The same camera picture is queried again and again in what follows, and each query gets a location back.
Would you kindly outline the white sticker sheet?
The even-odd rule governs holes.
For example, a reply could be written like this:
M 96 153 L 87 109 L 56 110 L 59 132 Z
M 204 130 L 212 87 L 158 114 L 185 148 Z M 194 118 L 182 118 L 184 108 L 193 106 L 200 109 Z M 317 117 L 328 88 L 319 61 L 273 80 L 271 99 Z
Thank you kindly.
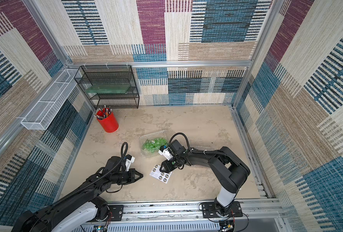
M 160 165 L 156 164 L 151 173 L 150 173 L 150 176 L 153 177 L 153 178 L 156 178 L 158 179 L 159 181 L 163 182 L 163 183 L 168 183 L 169 179 L 170 179 L 170 176 L 172 174 L 172 172 L 170 173 L 166 173 L 166 172 L 162 172 L 160 171 Z

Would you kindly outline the clear box green grapes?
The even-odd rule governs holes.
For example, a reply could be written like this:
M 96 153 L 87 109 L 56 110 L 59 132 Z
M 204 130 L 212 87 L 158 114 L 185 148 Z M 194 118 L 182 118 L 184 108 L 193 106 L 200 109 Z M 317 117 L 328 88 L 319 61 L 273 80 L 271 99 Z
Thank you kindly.
M 169 141 L 167 139 L 167 131 L 161 130 L 150 134 L 142 135 L 139 138 L 140 152 L 145 157 L 157 156 L 159 149 L 167 146 Z

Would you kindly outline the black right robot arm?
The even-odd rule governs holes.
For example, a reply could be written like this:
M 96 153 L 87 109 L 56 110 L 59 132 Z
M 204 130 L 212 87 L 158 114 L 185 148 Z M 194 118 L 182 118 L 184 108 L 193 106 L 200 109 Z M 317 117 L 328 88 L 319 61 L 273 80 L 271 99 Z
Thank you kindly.
M 250 175 L 249 167 L 228 147 L 219 150 L 199 150 L 185 148 L 177 140 L 159 148 L 159 154 L 166 158 L 160 171 L 171 173 L 184 166 L 210 168 L 221 184 L 214 202 L 203 203 L 202 211 L 206 218 L 241 217 L 243 214 L 235 203 L 235 198 Z

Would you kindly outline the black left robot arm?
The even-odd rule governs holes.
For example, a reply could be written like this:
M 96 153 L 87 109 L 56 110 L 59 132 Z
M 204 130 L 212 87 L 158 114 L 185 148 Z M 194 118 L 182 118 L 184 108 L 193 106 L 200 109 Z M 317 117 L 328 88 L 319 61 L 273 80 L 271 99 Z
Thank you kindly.
M 111 185 L 124 186 L 143 178 L 126 162 L 132 156 L 112 156 L 106 166 L 90 175 L 77 189 L 62 199 L 35 213 L 22 213 L 14 224 L 14 232 L 70 232 L 82 224 L 95 220 L 109 223 L 115 213 L 101 194 L 109 192 Z

